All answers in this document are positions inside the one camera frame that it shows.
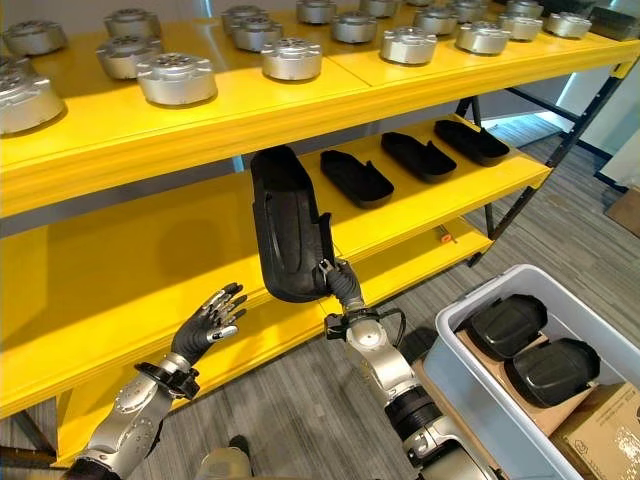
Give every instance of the black bracket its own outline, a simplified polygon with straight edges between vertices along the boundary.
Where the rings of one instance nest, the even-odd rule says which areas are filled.
[[[200,386],[196,383],[196,377],[199,373],[195,368],[190,369],[187,373],[182,370],[169,373],[164,368],[156,367],[148,362],[138,363],[135,368],[180,397],[193,400],[200,390]]]

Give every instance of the gray carpet floor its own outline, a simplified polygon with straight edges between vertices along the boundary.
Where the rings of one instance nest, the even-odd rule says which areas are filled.
[[[557,137],[547,138],[525,151],[544,160],[558,142]],[[406,312],[407,357],[414,359],[429,348],[438,311],[519,263],[546,270],[640,346],[640,239],[603,214],[620,194],[593,178],[598,165],[592,154],[574,148],[475,268],[459,265],[381,306]],[[498,218],[513,200],[495,205]],[[475,212],[469,218],[476,223],[482,215]],[[39,418],[47,423],[44,416]],[[158,448],[131,478],[189,480],[210,449],[238,433],[251,441],[256,474],[326,480],[416,478],[343,346],[322,338],[172,414]],[[21,441],[4,421],[0,440],[6,444],[8,439]],[[3,478],[59,474],[29,477],[26,470],[5,469]]]

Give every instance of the silver robotic arm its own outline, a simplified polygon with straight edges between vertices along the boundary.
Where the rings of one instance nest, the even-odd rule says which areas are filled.
[[[384,317],[366,308],[349,264],[337,260],[334,267],[324,260],[319,268],[343,308],[342,315],[329,315],[325,319],[326,336],[346,342],[348,356],[384,408],[408,459],[421,468],[422,478],[497,480],[495,472],[457,424],[442,415],[397,350],[402,334],[392,344],[380,323]],[[397,309],[391,313],[402,315],[404,329],[404,314]]]
[[[193,399],[199,387],[195,363],[214,343],[238,331],[234,298],[241,285],[216,292],[176,333],[171,352],[158,365],[141,363],[140,372],[118,393],[111,413],[96,428],[87,448],[63,476],[67,480],[124,480],[151,453],[162,421],[175,399]]]

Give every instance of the cable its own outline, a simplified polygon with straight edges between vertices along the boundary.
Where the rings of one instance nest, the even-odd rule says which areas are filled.
[[[400,326],[398,327],[398,336],[396,337],[396,341],[393,342],[394,348],[398,348],[402,343],[402,339],[404,338],[404,332],[407,329],[407,317],[404,312],[399,308],[392,308],[384,312],[382,318],[390,317],[391,315],[395,315],[396,313],[400,314]]]

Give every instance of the yellow shelf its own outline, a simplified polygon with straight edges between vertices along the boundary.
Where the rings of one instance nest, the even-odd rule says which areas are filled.
[[[215,345],[197,364],[203,395],[267,362],[323,331],[324,312],[317,303],[294,305],[273,300],[251,310],[238,321],[239,333]],[[139,361],[157,362],[161,350]],[[87,444],[98,424],[108,415],[120,388],[135,375],[133,363],[58,397],[58,462],[69,466]],[[179,401],[174,408],[187,402]]]
[[[380,22],[380,32],[409,23],[412,12],[402,6],[395,19]],[[377,41],[343,45],[327,26],[298,25],[293,12],[274,17],[287,35],[323,44],[317,79],[285,84],[263,77],[260,56],[236,50],[217,19],[163,26],[167,50],[214,63],[218,97],[191,108],[152,106],[135,82],[108,79],[94,53],[105,33],[75,36],[69,48],[34,58],[68,112],[47,128],[2,140],[1,215],[640,54],[640,41],[541,34],[532,44],[511,42],[498,57],[468,55],[444,40],[429,65],[408,68],[380,60]]]
[[[424,140],[430,128],[404,131]],[[352,262],[536,186],[550,171],[518,152],[484,168],[445,148],[457,172],[426,185],[387,158],[378,137],[337,148],[374,160],[396,187],[383,208],[361,210],[324,177],[320,152],[301,157],[320,210],[333,212],[336,254]],[[252,202],[245,172],[0,240],[0,418],[167,348],[178,326],[229,282],[245,285],[248,307],[268,301]]]
[[[451,119],[461,120],[455,115]],[[433,143],[457,163],[453,175],[443,183],[416,180],[380,148],[380,135],[338,145],[341,152],[375,167],[395,187],[383,208],[362,210],[346,202],[340,191],[320,171],[320,152],[301,160],[313,180],[319,208],[331,212],[333,242],[341,255],[357,262],[403,240],[434,228],[522,187],[537,187],[551,170],[517,149],[494,167],[481,167],[460,155],[433,133],[436,120],[399,129],[426,143]]]
[[[267,301],[252,201],[228,175],[2,239],[0,417],[166,348],[227,283]]]
[[[491,240],[462,218],[448,221],[444,226],[455,242],[443,244],[440,234],[435,229],[429,230],[383,253],[352,263],[365,302],[375,305],[491,246]],[[334,298],[325,299],[321,304],[326,314],[341,311]]]

